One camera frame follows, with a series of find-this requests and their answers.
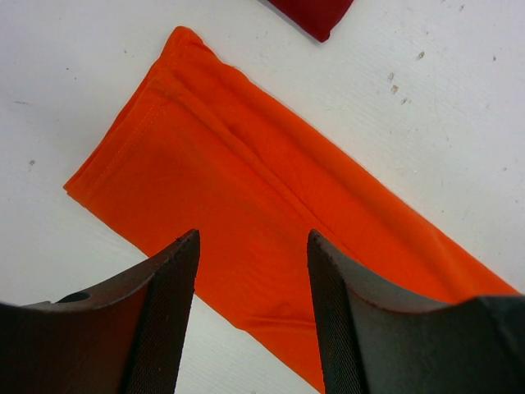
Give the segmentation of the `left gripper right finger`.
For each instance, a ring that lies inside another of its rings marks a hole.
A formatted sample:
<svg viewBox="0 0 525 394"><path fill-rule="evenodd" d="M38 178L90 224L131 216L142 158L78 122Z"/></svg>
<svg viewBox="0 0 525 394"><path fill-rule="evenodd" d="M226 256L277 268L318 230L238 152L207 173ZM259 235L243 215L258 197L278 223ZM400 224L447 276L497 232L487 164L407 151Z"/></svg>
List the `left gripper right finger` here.
<svg viewBox="0 0 525 394"><path fill-rule="evenodd" d="M523 392L522 295L433 300L353 261L317 231L307 257L327 392Z"/></svg>

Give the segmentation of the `orange t shirt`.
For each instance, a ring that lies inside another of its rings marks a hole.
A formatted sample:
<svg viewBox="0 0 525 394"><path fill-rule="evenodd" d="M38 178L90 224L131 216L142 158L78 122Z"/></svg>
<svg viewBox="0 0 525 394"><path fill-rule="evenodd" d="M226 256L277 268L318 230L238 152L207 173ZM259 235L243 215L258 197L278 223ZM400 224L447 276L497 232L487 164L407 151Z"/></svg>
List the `orange t shirt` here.
<svg viewBox="0 0 525 394"><path fill-rule="evenodd" d="M198 230L197 296L319 391L311 230L435 300L514 293L184 26L65 190L146 255Z"/></svg>

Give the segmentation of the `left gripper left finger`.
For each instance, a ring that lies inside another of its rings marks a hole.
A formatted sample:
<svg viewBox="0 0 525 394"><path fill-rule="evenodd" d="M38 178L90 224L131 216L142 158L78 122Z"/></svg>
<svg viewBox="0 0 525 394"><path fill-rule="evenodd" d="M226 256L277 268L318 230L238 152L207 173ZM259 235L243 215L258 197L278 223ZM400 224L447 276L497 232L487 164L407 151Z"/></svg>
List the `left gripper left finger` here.
<svg viewBox="0 0 525 394"><path fill-rule="evenodd" d="M172 393L200 235L57 302L1 306L4 393Z"/></svg>

